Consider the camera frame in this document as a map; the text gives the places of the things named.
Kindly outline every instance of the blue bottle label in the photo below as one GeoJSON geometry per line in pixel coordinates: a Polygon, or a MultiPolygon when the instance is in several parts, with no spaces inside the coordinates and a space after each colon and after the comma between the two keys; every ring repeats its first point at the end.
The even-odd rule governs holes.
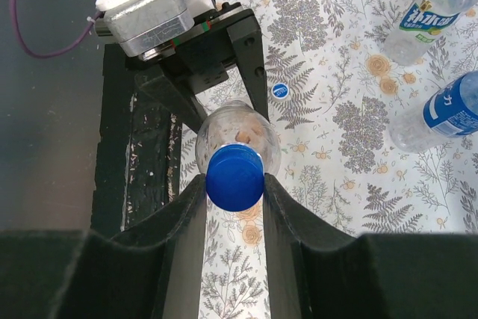
{"type": "Polygon", "coordinates": [[[423,108],[425,123],[447,137],[465,136],[478,130],[478,116],[466,107],[460,96],[464,77],[439,90],[423,108]]]}
{"type": "Polygon", "coordinates": [[[441,15],[433,12],[432,2],[416,0],[400,22],[400,29],[417,31],[415,36],[422,43],[432,43],[443,29],[452,25],[460,14],[441,15]]]}

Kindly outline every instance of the patterned fabric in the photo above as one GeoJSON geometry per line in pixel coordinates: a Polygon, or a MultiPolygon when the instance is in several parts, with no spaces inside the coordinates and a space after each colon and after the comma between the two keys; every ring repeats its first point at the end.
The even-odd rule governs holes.
{"type": "MultiPolygon", "coordinates": [[[[401,67],[383,41],[411,0],[240,1],[261,23],[269,85],[290,100],[270,103],[279,134],[278,179],[333,226],[373,232],[478,233],[474,137],[418,155],[387,137],[390,118],[428,99],[478,64],[474,9],[418,59],[401,67]]],[[[246,95],[237,70],[198,97],[208,111],[246,95]]],[[[197,173],[194,133],[183,134],[181,187],[197,173]]],[[[208,206],[201,319],[269,318],[261,205],[233,214],[208,206]]]]}

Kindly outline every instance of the robotic arm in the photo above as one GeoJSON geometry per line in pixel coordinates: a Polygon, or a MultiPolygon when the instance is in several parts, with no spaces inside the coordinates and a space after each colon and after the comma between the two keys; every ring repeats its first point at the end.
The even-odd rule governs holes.
{"type": "Polygon", "coordinates": [[[96,8],[103,13],[96,33],[121,46],[137,86],[193,131],[206,118],[195,95],[227,80],[234,66],[268,119],[262,33],[252,10],[240,3],[218,10],[215,0],[96,0],[96,8]]]}
{"type": "Polygon", "coordinates": [[[189,31],[194,18],[215,10],[215,0],[96,0],[104,13],[96,25],[131,57],[149,60],[152,49],[189,31]]]}

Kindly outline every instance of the blue bottle cap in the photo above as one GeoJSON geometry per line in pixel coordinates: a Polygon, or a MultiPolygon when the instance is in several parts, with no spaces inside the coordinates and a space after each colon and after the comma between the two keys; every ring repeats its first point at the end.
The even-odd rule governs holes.
{"type": "Polygon", "coordinates": [[[215,205],[226,211],[251,208],[264,192],[261,157],[238,143],[218,149],[209,161],[206,192],[215,205]]]}
{"type": "Polygon", "coordinates": [[[272,98],[278,102],[280,101],[285,101],[289,97],[289,86],[287,84],[283,84],[282,82],[279,82],[278,84],[275,84],[272,86],[272,98]]]}

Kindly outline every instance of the clear plastic bottle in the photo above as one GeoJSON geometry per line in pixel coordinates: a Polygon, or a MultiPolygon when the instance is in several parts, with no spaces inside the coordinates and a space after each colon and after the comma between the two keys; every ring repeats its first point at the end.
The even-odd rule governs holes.
{"type": "Polygon", "coordinates": [[[395,146],[405,152],[421,152],[477,130],[478,71],[457,78],[389,126],[395,146]]]}
{"type": "Polygon", "coordinates": [[[478,0],[414,0],[400,26],[385,40],[386,55],[399,65],[411,65],[443,36],[461,13],[478,0]]]}
{"type": "Polygon", "coordinates": [[[244,211],[264,192],[264,173],[277,175],[279,138],[262,115],[240,100],[227,102],[202,124],[196,162],[206,173],[206,191],[217,206],[244,211]]]}

